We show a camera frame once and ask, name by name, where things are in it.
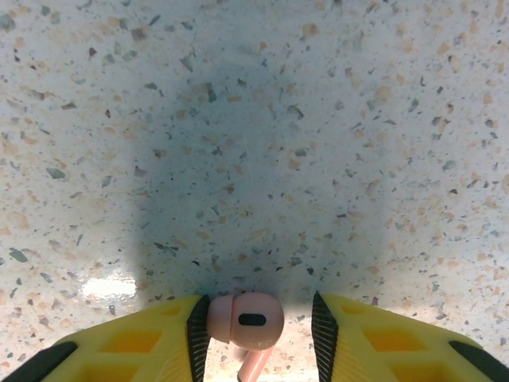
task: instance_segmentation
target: pink earbud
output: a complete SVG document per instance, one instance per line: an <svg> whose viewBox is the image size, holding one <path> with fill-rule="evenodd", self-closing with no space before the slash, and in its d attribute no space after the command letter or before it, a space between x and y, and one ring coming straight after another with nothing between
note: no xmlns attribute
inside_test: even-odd
<svg viewBox="0 0 509 382"><path fill-rule="evenodd" d="M247 349L237 375L239 382L256 382L283 331L285 315L278 300L264 293L221 296L208 307L207 331L217 341Z"/></svg>

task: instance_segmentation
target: white speckled surface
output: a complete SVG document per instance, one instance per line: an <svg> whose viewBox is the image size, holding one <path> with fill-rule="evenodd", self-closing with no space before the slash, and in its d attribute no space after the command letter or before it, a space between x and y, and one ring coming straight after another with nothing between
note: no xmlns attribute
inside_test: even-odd
<svg viewBox="0 0 509 382"><path fill-rule="evenodd" d="M42 4L0 4L0 376L241 290L287 313L262 380L317 379L316 289L509 363L509 3Z"/></svg>

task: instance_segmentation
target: black rubber pad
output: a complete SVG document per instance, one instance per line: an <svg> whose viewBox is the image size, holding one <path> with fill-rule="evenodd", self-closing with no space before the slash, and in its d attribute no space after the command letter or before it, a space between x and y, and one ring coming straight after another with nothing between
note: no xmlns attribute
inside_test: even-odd
<svg viewBox="0 0 509 382"><path fill-rule="evenodd" d="M450 341L453 347L464 359L474 365L480 372L487 376L492 382L508 382L509 368L495 359L491 354L475 346L459 341Z"/></svg>
<svg viewBox="0 0 509 382"><path fill-rule="evenodd" d="M205 295L192 309L188 318L189 363L192 382L203 382L210 336L207 332L207 313L210 298Z"/></svg>
<svg viewBox="0 0 509 382"><path fill-rule="evenodd" d="M76 349L78 349L78 345L68 341L41 350L14 370L3 382L41 382Z"/></svg>
<svg viewBox="0 0 509 382"><path fill-rule="evenodd" d="M311 334L313 335L320 382L330 382L332 379L339 328L324 299L316 292L313 297Z"/></svg>

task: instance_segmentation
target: black textured edge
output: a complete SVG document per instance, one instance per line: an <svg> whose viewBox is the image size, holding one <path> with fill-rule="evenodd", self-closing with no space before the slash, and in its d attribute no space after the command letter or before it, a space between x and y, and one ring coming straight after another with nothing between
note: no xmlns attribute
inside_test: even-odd
<svg viewBox="0 0 509 382"><path fill-rule="evenodd" d="M203 382L210 336L207 332L207 314L210 298L205 295L192 309L188 325L188 351L192 382Z"/></svg>
<svg viewBox="0 0 509 382"><path fill-rule="evenodd" d="M339 329L340 327L324 299L320 296L320 293L316 292L313 297L311 334L320 382L331 382Z"/></svg>
<svg viewBox="0 0 509 382"><path fill-rule="evenodd" d="M67 341L41 350L14 370L3 382L41 382L76 349L78 345L75 342Z"/></svg>
<svg viewBox="0 0 509 382"><path fill-rule="evenodd" d="M492 382L508 382L509 368L494 358L490 353L460 341L450 341L449 345L465 360L475 366Z"/></svg>

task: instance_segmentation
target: terrazzo surface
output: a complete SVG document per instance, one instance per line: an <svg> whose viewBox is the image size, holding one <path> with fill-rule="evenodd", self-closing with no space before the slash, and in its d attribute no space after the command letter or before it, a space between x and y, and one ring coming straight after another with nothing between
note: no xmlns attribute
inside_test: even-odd
<svg viewBox="0 0 509 382"><path fill-rule="evenodd" d="M0 377L187 294L315 290L509 363L509 2L3 0ZM212 343L206 380L231 380Z"/></svg>

